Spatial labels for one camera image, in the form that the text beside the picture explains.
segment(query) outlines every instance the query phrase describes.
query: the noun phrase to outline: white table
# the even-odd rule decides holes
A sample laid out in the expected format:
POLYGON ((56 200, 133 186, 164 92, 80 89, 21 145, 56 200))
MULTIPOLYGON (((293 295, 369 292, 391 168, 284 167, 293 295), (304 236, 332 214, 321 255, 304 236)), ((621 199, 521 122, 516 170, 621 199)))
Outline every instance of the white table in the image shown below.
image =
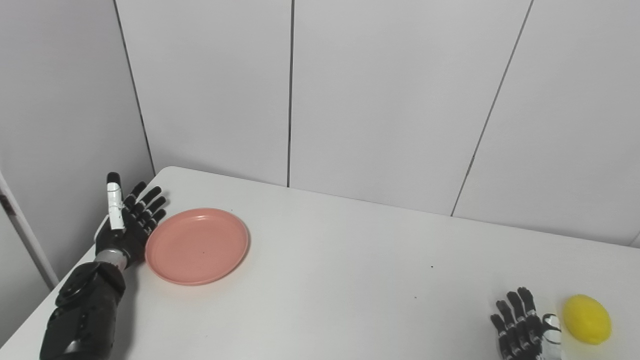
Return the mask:
MULTIPOLYGON (((164 282, 147 265, 128 269, 113 360, 498 360, 488 317, 519 286, 542 311, 575 293, 609 310, 612 338, 590 347, 565 335, 571 359, 640 354, 640 249, 183 168, 152 184, 165 190, 169 215, 236 214, 251 246, 240 267, 203 286, 164 282)), ((92 259, 93 249, 82 261, 92 259)), ((38 359, 57 292, 1 360, 38 359)))

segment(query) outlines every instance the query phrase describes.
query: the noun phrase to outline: yellow lemon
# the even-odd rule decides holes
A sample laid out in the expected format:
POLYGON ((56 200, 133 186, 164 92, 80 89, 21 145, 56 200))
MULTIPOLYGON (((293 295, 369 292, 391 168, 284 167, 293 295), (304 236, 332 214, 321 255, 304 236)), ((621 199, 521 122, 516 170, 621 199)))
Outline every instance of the yellow lemon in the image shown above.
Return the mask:
POLYGON ((587 295, 570 297, 564 303, 563 319, 571 335, 583 343, 597 345, 611 335, 609 313, 587 295))

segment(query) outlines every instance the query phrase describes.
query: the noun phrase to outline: black mechanical forearm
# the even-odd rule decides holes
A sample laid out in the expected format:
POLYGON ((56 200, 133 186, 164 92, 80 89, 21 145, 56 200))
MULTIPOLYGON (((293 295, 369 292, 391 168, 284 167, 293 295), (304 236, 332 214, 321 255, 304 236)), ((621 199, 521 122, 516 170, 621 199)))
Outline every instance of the black mechanical forearm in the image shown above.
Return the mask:
POLYGON ((47 323, 41 360, 106 360, 111 353, 116 309, 125 291, 116 265, 79 265, 60 289, 47 323))

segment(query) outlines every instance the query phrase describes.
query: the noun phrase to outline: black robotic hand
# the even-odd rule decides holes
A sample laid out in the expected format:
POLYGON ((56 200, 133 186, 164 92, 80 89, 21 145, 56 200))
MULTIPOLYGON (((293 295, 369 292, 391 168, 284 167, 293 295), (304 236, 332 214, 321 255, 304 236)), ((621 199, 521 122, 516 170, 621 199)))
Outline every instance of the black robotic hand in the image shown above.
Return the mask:
MULTIPOLYGON (((119 188, 120 176, 116 172, 111 172, 107 176, 107 184, 114 183, 119 188)), ((160 209, 166 202, 165 197, 160 196, 156 199, 162 192, 159 186, 149 190, 136 202, 146 187, 147 184, 142 181, 124 200, 121 195, 118 195, 122 204, 124 228, 112 229, 109 215, 107 215, 95 234, 96 255, 106 249, 122 251, 127 257, 127 267, 144 258, 148 237, 166 214, 165 210, 160 209)))
POLYGON ((106 360, 111 353, 116 311, 125 291, 122 271, 145 255, 151 232, 165 216, 160 187, 139 183, 122 200, 120 176, 107 177, 109 215, 95 235, 94 261, 77 266, 60 288, 47 322, 41 360, 106 360))
POLYGON ((527 288, 510 291, 507 299, 495 305, 500 315, 491 315, 498 330, 498 344, 503 360, 560 360, 560 328, 556 315, 545 314, 542 321, 536 313, 533 295, 527 288))

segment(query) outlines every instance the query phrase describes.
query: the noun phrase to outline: panel seam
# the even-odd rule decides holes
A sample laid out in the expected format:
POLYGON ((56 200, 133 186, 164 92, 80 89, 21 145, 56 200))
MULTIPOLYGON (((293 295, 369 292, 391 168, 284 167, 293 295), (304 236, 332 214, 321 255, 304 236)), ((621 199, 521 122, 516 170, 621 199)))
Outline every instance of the panel seam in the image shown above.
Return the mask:
POLYGON ((460 190, 458 191, 458 196, 456 197, 456 202, 453 204, 453 209, 451 209, 451 215, 453 216, 454 213, 456 212, 456 208, 458 207, 458 201, 460 201, 460 195, 462 195, 462 190, 464 189, 466 183, 467 183, 467 178, 469 177, 469 173, 471 173, 471 168, 474 165, 474 161, 476 160, 476 154, 478 152, 478 148, 480 148, 480 143, 482 142, 483 136, 484 136, 484 132, 486 130, 487 125, 489 124, 489 118, 491 117, 491 114, 493 112, 493 108, 495 107, 495 103, 498 99, 498 96, 500 95, 500 90, 502 89, 502 84, 504 83, 504 79, 507 76, 507 72, 509 71, 509 66, 511 65, 511 60, 513 60, 513 55, 516 52, 516 48, 518 47, 518 43, 520 42, 520 37, 522 36, 522 32, 524 31, 524 27, 527 24, 527 19, 529 18, 529 13, 531 13, 531 8, 533 7, 533 2, 535 0, 531 0, 531 2, 529 3, 529 7, 527 9, 527 13, 524 15, 524 20, 522 21, 522 25, 520 26, 520 31, 518 32, 518 37, 516 37, 516 42, 515 44, 513 44, 513 48, 511 50, 511 54, 509 55, 509 61, 507 61, 507 65, 504 68, 504 72, 502 73, 502 78, 500 79, 500 83, 498 84, 498 89, 495 92, 495 96, 493 97, 493 101, 491 103, 491 107, 489 107, 489 113, 486 116, 486 119, 484 120, 484 125, 482 127, 482 131, 480 132, 480 137, 478 138, 478 141, 476 143, 476 148, 474 149, 474 153, 473 155, 471 155, 471 160, 469 161, 469 166, 467 167, 467 172, 465 173, 465 177, 462 180, 462 185, 460 186, 460 190))
POLYGON ((287 138, 287 187, 291 185, 291 110, 293 108, 293 33, 296 13, 296 0, 291 0, 291 30, 289 32, 289 134, 287 138))
POLYGON ((124 40, 124 30, 122 29, 122 21, 120 20, 120 12, 118 11, 118 3, 113 0, 113 7, 116 11, 116 18, 118 19, 118 28, 120 28, 120 38, 122 39, 122 46, 124 47, 124 54, 127 58, 127 67, 129 68, 129 77, 131 78, 131 85, 133 85, 133 94, 136 97, 136 106, 138 107, 138 115, 140 116, 140 124, 142 125, 142 133, 145 136, 145 145, 147 146, 147 152, 149 154, 149 161, 151 162, 151 171, 156 173, 156 165, 154 164, 153 155, 151 155, 151 146, 149 146, 149 138, 147 136, 147 128, 145 127, 145 121, 142 117, 142 108, 140 108, 140 99, 138 98, 138 89, 136 88, 136 80, 133 78, 133 70, 131 69, 131 60, 129 59, 129 50, 127 49, 127 42, 124 40))

